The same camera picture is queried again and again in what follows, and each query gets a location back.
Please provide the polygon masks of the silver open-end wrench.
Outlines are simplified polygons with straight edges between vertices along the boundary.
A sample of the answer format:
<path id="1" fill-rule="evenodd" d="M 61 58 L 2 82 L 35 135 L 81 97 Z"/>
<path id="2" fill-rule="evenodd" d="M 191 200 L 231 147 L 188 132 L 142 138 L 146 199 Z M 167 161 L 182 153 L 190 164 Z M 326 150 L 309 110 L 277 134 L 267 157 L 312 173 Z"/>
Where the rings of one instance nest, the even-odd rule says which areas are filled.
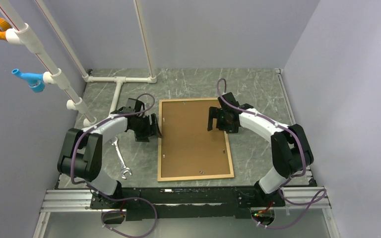
<path id="1" fill-rule="evenodd" d="M 118 158 L 120 160 L 121 178 L 122 179 L 127 179 L 126 174 L 129 174 L 131 176 L 132 175 L 132 171 L 131 171 L 131 169 L 129 167 L 126 166 L 126 164 L 124 162 L 124 159 L 122 157 L 122 154 L 121 154 L 121 151 L 120 151 L 120 148 L 119 148 L 118 137 L 117 136 L 114 136 L 111 139 L 111 145 L 114 146 L 114 148 L 116 150 L 116 153 L 117 153 L 117 156 L 118 156 Z"/>

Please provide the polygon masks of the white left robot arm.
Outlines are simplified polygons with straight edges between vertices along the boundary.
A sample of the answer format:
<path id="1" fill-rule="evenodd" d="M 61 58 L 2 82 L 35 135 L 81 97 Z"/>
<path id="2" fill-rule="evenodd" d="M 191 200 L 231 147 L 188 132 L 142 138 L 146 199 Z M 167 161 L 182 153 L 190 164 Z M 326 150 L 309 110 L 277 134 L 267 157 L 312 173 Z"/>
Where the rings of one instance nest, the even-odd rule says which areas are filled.
<path id="1" fill-rule="evenodd" d="M 71 178 L 73 184 L 86 184 L 104 194 L 103 202 L 117 208 L 123 201 L 122 184 L 102 170 L 103 146 L 119 134 L 134 132 L 137 142 L 162 137 L 155 113 L 147 115 L 148 108 L 139 99 L 128 98 L 127 104 L 98 122 L 82 129 L 66 132 L 57 163 L 58 172 Z"/>

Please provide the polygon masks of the blue pipe fitting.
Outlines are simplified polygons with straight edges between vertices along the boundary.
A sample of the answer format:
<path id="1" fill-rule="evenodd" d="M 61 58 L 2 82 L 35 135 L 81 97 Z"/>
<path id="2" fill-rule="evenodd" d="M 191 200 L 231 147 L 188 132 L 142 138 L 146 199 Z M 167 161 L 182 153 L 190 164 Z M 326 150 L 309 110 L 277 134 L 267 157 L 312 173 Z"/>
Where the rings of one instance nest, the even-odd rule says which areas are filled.
<path id="1" fill-rule="evenodd" d="M 40 93 L 45 89 L 43 74 L 23 73 L 18 68 L 13 69 L 11 73 L 16 77 L 27 82 L 29 88 L 35 93 Z"/>

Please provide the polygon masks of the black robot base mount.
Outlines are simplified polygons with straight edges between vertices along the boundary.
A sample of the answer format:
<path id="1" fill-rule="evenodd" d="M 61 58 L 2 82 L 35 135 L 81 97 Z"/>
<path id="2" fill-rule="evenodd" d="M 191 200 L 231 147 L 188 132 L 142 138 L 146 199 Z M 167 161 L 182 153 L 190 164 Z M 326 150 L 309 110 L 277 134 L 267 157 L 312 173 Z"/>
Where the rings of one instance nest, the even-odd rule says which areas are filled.
<path id="1" fill-rule="evenodd" d="M 252 213 L 284 207 L 277 192 L 262 195 L 254 186 L 214 187 L 126 187 L 122 189 L 127 202 L 114 202 L 93 194 L 92 210 L 122 209 L 127 221 L 154 218 L 234 217 L 249 219 Z"/>

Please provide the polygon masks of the white PVC pipe stand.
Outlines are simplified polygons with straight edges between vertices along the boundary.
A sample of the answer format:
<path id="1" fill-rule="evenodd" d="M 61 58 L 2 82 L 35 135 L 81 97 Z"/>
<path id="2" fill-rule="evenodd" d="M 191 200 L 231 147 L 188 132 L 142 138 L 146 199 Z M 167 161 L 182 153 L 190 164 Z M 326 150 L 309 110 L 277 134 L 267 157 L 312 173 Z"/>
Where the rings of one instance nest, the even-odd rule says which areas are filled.
<path id="1" fill-rule="evenodd" d="M 143 20 L 141 20 L 141 17 L 140 17 L 140 5 L 139 5 L 140 2 L 138 0 L 135 0 L 134 4 L 135 4 L 136 15 L 138 18 L 139 27 L 141 31 L 141 36 L 142 36 L 144 47 L 145 47 L 148 66 L 150 70 L 150 76 L 147 78 L 90 76 L 85 71 L 81 63 L 79 62 L 79 59 L 73 52 L 72 47 L 67 42 L 65 36 L 63 35 L 62 31 L 58 27 L 54 18 L 51 16 L 44 2 L 42 0 L 37 0 L 36 4 L 38 5 L 39 9 L 42 11 L 44 16 L 46 17 L 47 21 L 50 23 L 51 27 L 57 34 L 58 38 L 61 40 L 63 46 L 69 53 L 75 65 L 80 70 L 80 73 L 85 82 L 115 82 L 117 84 L 115 89 L 115 94 L 112 100 L 111 111 L 115 109 L 115 106 L 117 104 L 117 99 L 120 95 L 120 89 L 122 87 L 122 84 L 127 82 L 132 82 L 132 83 L 142 83 L 142 82 L 156 83 L 157 82 L 154 69 L 151 66 L 151 57 L 150 57 L 149 49 L 146 44 L 146 39 L 145 39 L 146 33 L 144 31 Z M 81 97 L 78 96 L 75 90 L 71 87 L 70 81 L 62 72 L 62 70 L 56 66 L 54 61 L 46 53 L 42 42 L 39 40 L 35 32 L 27 23 L 25 23 L 22 20 L 20 15 L 16 12 L 16 10 L 9 3 L 9 1 L 0 0 L 0 12 L 5 17 L 4 26 L 0 26 L 0 35 L 3 35 L 2 38 L 12 45 L 25 46 L 32 54 L 34 54 L 42 63 L 42 65 L 47 69 L 47 71 L 43 74 L 43 82 L 47 84 L 56 84 L 61 90 L 63 90 L 67 94 L 67 96 L 69 97 L 69 100 L 67 101 L 67 105 L 66 105 L 67 108 L 69 110 L 76 110 L 85 116 L 85 120 L 83 122 L 84 126 L 98 127 L 100 123 L 97 122 L 96 118 L 91 114 L 86 103 L 83 101 Z M 5 31 L 1 31 L 1 29 L 4 29 L 8 24 L 11 25 L 11 27 L 6 29 Z"/>

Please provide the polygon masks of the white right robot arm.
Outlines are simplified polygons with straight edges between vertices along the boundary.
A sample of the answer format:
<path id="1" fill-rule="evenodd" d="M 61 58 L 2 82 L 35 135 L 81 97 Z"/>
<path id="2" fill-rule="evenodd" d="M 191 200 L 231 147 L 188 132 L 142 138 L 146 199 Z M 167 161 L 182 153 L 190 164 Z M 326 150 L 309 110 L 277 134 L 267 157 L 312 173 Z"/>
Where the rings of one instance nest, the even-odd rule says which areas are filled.
<path id="1" fill-rule="evenodd" d="M 254 201 L 267 205 L 273 194 L 294 175 L 301 175 L 314 162 L 304 129 L 299 124 L 277 122 L 249 104 L 239 104 L 229 92 L 218 97 L 220 107 L 208 110 L 209 131 L 217 128 L 226 133 L 238 133 L 241 127 L 249 129 L 271 145 L 272 168 L 255 185 Z"/>

